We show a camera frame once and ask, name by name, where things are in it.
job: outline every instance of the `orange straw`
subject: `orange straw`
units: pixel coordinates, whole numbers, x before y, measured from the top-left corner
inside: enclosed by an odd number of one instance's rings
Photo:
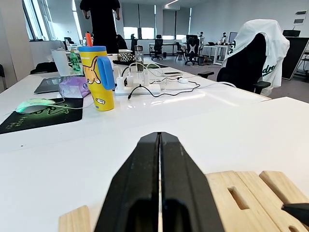
[[[86,42],[88,47],[92,47],[92,40],[90,33],[86,33]]]

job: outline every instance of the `wooden block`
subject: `wooden block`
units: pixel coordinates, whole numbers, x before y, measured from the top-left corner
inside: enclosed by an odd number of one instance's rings
[[[279,232],[235,172],[206,175],[225,232]]]
[[[259,176],[284,204],[309,203],[309,199],[284,173],[263,171]]]
[[[307,229],[293,216],[281,210],[282,201],[255,172],[237,172],[250,192],[258,200],[280,231],[307,232]]]
[[[84,205],[60,216],[58,232],[90,232],[88,207]]]

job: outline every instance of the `blue handle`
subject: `blue handle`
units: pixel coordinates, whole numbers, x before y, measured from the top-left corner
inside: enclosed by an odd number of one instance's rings
[[[112,72],[110,59],[107,57],[98,57],[97,63],[103,87],[106,90],[115,88],[114,74]]]

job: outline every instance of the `glowing green mouse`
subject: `glowing green mouse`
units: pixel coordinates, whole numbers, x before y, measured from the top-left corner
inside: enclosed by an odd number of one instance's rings
[[[49,99],[28,99],[22,102],[15,111],[20,114],[31,114],[33,112],[46,109],[48,106],[55,105],[56,102]]]

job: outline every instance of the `green bottle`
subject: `green bottle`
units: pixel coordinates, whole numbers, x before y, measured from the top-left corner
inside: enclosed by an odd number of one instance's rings
[[[79,72],[81,67],[79,66],[79,61],[77,55],[74,53],[74,50],[71,50],[70,61],[74,71]]]

